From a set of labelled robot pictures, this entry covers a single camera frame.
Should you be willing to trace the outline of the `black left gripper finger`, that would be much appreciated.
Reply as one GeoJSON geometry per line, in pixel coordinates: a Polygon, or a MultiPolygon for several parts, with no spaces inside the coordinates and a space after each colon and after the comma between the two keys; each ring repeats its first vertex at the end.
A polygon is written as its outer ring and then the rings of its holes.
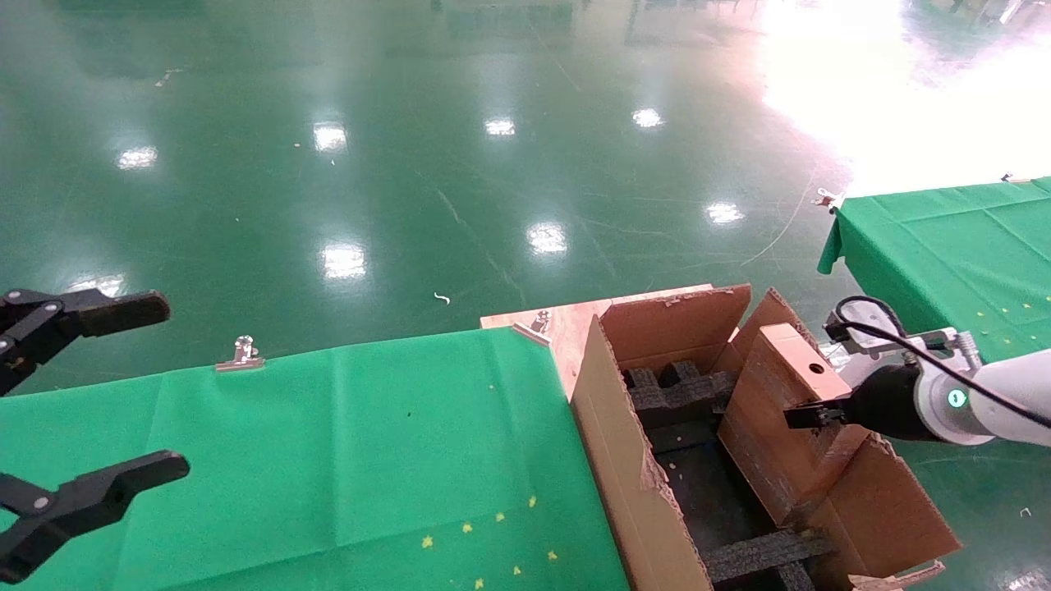
{"type": "Polygon", "coordinates": [[[2,293],[1,396],[82,337],[108,337],[168,321],[172,307],[160,291],[105,295],[98,289],[2,293]]]}
{"type": "Polygon", "coordinates": [[[161,450],[67,480],[55,491],[2,474],[2,508],[16,519],[1,535],[1,580],[29,579],[74,538],[124,519],[136,495],[189,471],[186,457],[161,450]]]}

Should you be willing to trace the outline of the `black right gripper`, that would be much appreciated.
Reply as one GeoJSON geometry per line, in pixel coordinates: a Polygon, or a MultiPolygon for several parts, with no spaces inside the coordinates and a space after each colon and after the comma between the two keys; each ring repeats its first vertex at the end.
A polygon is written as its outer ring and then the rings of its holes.
{"type": "Polygon", "coordinates": [[[916,365],[884,365],[864,378],[849,399],[811,401],[784,410],[792,429],[821,429],[831,425],[860,425],[885,437],[931,442],[934,434],[920,417],[916,365]]]}

